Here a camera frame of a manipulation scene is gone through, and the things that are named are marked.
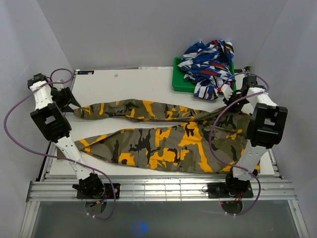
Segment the camouflage yellow green trousers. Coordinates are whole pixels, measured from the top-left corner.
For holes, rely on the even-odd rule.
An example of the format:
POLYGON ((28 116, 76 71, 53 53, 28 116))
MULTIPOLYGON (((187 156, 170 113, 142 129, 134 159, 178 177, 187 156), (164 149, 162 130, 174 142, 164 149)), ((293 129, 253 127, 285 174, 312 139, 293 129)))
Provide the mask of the camouflage yellow green trousers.
POLYGON ((86 120, 171 122, 168 127, 121 129, 75 144, 88 155, 120 166, 191 174, 229 172, 246 148, 251 119, 224 108, 207 112, 137 99, 92 104, 75 109, 74 115, 86 120))

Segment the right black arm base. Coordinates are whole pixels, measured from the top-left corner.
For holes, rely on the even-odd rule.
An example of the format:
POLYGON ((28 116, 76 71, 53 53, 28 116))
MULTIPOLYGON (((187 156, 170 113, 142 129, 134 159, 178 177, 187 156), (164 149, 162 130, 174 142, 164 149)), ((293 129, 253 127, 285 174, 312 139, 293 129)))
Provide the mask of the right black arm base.
POLYGON ((230 215, 241 214, 242 199, 254 197, 250 184, 238 187, 226 182, 210 182, 202 187, 202 192, 206 193, 209 199, 220 199, 222 209, 230 215))

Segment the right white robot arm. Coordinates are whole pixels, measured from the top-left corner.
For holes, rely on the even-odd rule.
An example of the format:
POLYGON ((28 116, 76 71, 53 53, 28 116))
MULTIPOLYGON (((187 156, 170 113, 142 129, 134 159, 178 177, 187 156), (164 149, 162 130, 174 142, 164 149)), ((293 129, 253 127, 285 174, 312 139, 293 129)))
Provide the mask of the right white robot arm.
POLYGON ((280 143, 285 128, 288 110, 272 101, 264 86, 259 85, 257 77, 247 75, 242 87, 232 91, 225 84, 218 90, 223 93, 223 101, 229 111, 238 112, 245 104, 251 104, 254 111, 247 126, 246 148, 237 166, 226 176, 223 189, 226 195, 235 197, 251 191, 250 179, 255 174, 261 157, 274 145, 280 143))

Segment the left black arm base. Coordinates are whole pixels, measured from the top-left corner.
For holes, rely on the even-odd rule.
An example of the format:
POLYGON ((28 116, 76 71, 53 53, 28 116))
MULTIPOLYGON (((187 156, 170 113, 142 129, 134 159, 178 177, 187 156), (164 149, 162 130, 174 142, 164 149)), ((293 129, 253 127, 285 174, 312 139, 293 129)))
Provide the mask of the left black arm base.
POLYGON ((80 191, 77 191, 75 198, 85 201, 85 209, 87 213, 92 215, 100 215, 105 210, 107 205, 113 201, 113 191, 110 183, 104 184, 104 190, 101 196, 85 195, 80 191))

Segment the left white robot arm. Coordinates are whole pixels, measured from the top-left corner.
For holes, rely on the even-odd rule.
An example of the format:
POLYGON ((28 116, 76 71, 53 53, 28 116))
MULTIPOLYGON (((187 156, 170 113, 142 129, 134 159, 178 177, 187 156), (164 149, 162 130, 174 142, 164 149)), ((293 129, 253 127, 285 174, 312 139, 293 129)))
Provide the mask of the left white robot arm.
POLYGON ((78 183, 72 187, 89 198, 101 198, 105 186, 93 169, 84 166, 82 156, 71 137, 71 125, 65 113, 72 113, 70 104, 79 107, 69 87, 56 88, 39 73, 29 79, 28 88, 34 93, 35 110, 30 116, 46 140, 51 141, 74 170, 78 183))

